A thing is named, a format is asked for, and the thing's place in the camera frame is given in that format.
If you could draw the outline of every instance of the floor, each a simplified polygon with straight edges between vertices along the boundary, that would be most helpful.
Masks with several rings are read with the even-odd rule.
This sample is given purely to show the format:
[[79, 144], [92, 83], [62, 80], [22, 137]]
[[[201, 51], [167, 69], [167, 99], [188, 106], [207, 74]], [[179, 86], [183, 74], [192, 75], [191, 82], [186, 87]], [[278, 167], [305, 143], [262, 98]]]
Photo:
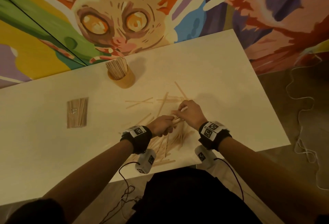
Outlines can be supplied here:
[[[304, 98], [300, 100], [291, 99], [286, 93], [286, 85], [291, 81], [290, 71], [275, 72], [259, 76], [259, 80], [276, 112], [287, 136], [292, 145], [261, 151], [261, 154], [284, 166], [291, 172], [297, 174], [300, 178], [307, 181], [313, 187], [316, 187], [316, 172], [318, 172], [318, 186], [329, 188], [329, 63], [299, 68], [292, 71], [294, 83], [288, 87], [290, 96], [313, 97], [315, 99], [314, 109], [303, 111], [300, 114], [300, 122], [303, 126], [301, 138], [305, 147], [317, 152], [320, 168], [316, 163], [307, 161], [305, 154], [294, 152], [294, 145], [299, 134], [299, 125], [297, 114], [301, 109], [309, 109], [313, 105], [313, 100]], [[232, 192], [241, 197], [240, 188], [233, 176], [231, 170], [222, 161], [218, 161], [216, 166], [208, 170]], [[128, 180], [129, 185], [136, 187], [135, 191], [129, 195], [131, 198], [142, 196], [146, 182], [152, 175], [146, 175]], [[245, 195], [246, 204], [255, 212], [263, 223], [282, 223], [282, 221], [255, 195], [255, 193], [238, 176]], [[104, 191], [96, 200], [85, 209], [85, 211], [74, 222], [75, 224], [99, 223], [110, 209], [113, 209], [119, 202], [121, 195], [126, 189], [124, 181], [118, 181], [108, 184]], [[329, 191], [318, 189], [321, 194], [329, 197]], [[0, 224], [4, 223], [6, 218], [15, 209], [24, 203], [14, 203], [0, 206]], [[133, 214], [131, 207], [133, 202], [127, 203], [122, 211], [119, 211], [107, 224], [125, 223], [129, 216]]]

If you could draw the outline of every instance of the animal eye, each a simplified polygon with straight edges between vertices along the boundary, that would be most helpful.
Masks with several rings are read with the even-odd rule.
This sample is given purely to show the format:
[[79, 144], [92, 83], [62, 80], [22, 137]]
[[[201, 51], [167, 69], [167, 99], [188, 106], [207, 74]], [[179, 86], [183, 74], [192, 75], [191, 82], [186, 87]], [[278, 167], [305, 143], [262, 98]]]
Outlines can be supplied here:
[[109, 30], [107, 23], [94, 15], [85, 15], [81, 20], [82, 25], [94, 34], [104, 34]]
[[147, 25], [147, 17], [141, 11], [130, 14], [126, 18], [126, 26], [129, 30], [137, 32], [145, 28]]

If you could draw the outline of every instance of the wooden cup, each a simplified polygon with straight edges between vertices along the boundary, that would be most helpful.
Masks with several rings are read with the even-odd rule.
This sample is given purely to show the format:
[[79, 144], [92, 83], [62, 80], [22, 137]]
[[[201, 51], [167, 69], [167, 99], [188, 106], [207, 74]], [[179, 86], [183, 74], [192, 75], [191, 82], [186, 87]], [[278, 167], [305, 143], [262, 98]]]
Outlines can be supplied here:
[[109, 71], [107, 71], [107, 75], [117, 86], [119, 86], [122, 89], [127, 89], [135, 83], [135, 75], [133, 74], [129, 66], [128, 66], [127, 74], [120, 80], [115, 80], [113, 76], [111, 76]]

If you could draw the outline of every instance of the colorful wall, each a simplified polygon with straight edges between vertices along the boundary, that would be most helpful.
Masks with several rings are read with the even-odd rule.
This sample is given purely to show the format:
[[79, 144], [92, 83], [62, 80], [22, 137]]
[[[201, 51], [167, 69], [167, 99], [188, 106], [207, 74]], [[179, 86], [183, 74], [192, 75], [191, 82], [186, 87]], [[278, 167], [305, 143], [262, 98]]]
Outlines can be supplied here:
[[329, 57], [328, 15], [329, 0], [0, 0], [0, 88], [232, 28], [257, 74], [309, 65]]

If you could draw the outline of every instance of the cartoon animal face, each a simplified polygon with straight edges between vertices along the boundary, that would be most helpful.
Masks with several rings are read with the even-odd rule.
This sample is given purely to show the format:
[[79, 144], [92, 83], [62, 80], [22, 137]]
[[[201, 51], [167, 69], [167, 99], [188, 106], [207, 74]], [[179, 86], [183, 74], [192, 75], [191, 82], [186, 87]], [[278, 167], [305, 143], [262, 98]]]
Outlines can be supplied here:
[[169, 44], [166, 18], [177, 0], [57, 0], [97, 49], [128, 55]]

